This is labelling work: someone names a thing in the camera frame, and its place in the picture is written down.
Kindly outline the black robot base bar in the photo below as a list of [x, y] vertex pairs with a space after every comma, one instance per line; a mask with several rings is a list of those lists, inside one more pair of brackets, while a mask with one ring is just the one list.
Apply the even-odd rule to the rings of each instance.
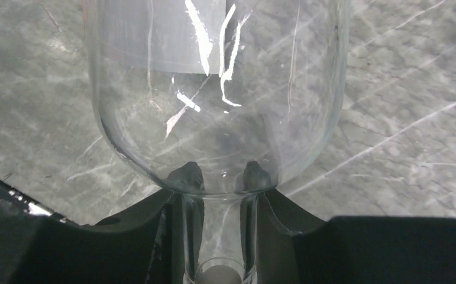
[[0, 227], [36, 229], [44, 225], [79, 226], [79, 224], [0, 180]]

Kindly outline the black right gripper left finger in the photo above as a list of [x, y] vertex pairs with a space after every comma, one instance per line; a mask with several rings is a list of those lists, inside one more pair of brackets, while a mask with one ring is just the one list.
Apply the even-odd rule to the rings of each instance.
[[158, 191], [78, 227], [0, 227], [0, 283], [180, 283], [178, 196]]

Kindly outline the clear round glass bottle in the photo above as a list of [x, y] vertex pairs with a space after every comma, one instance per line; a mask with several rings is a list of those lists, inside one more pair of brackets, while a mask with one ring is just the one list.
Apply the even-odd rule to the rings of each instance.
[[83, 1], [97, 125], [182, 198], [183, 283], [255, 283], [260, 193], [342, 108], [349, 1]]

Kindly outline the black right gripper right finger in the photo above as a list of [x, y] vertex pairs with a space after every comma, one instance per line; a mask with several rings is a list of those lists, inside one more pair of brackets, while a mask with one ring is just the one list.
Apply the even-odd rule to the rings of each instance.
[[456, 218], [324, 221], [275, 189], [257, 213], [261, 283], [456, 283]]

